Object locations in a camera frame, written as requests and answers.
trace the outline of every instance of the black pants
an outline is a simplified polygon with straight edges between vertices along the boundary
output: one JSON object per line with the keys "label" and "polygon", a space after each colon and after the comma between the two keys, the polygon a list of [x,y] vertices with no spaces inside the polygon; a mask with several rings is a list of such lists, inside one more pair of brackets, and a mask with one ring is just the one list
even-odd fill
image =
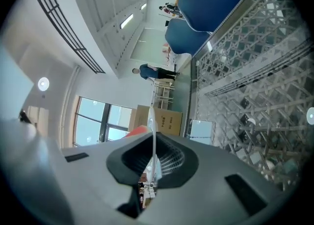
{"label": "black pants", "polygon": [[165,70],[163,68],[158,68],[158,78],[169,78],[174,79],[176,72]]}

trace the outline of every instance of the blue shirt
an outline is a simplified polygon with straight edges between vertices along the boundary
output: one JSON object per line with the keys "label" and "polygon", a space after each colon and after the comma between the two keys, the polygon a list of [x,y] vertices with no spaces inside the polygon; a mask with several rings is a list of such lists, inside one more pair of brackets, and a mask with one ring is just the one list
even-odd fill
{"label": "blue shirt", "polygon": [[147,78],[158,78],[158,70],[154,71],[152,68],[149,68],[147,64],[141,65],[139,67],[140,70],[140,75],[142,78],[147,79]]}

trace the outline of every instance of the window frame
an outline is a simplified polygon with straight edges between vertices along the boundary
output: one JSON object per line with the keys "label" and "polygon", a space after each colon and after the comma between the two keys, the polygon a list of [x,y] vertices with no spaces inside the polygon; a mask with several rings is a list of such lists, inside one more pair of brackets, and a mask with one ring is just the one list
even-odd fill
{"label": "window frame", "polygon": [[108,123],[111,107],[113,106],[113,104],[105,103],[102,120],[98,121],[98,120],[89,118],[89,117],[79,113],[79,108],[80,108],[80,104],[82,102],[82,99],[92,100],[92,99],[85,98],[85,97],[80,97],[79,100],[78,100],[77,108],[75,110],[75,120],[74,120],[74,128],[73,128],[73,146],[74,147],[80,147],[81,146],[80,144],[76,143],[76,130],[77,130],[78,116],[81,116],[83,118],[86,118],[86,119],[89,119],[91,121],[95,121],[95,122],[98,122],[98,123],[101,124],[100,132],[99,132],[99,136],[98,136],[98,141],[99,142],[111,141],[111,140],[108,139],[109,129],[110,128],[118,129],[118,130],[121,130],[121,131],[128,131],[127,127],[123,127],[123,126],[119,126],[119,125],[113,125],[113,124],[109,124]]}

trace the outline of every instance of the black railing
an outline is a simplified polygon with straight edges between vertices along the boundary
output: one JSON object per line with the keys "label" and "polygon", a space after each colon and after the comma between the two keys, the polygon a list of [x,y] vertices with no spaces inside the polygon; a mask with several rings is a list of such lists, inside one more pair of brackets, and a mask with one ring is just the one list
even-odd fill
{"label": "black railing", "polygon": [[94,72],[102,73],[105,72],[89,54],[85,46],[78,39],[74,33],[69,22],[65,18],[60,5],[57,0],[37,0],[41,8],[49,18],[50,22],[61,35],[64,41],[71,47],[71,49],[79,56],[79,58]]}

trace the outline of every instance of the cardboard box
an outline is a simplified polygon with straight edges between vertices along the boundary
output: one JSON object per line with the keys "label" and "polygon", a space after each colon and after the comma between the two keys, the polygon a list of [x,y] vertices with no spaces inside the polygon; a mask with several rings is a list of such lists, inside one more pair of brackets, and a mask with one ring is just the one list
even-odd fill
{"label": "cardboard box", "polygon": [[[159,132],[180,134],[182,113],[156,107],[154,107],[154,110]],[[149,106],[138,105],[137,109],[132,109],[128,131],[131,132],[138,126],[147,125],[148,114]]]}

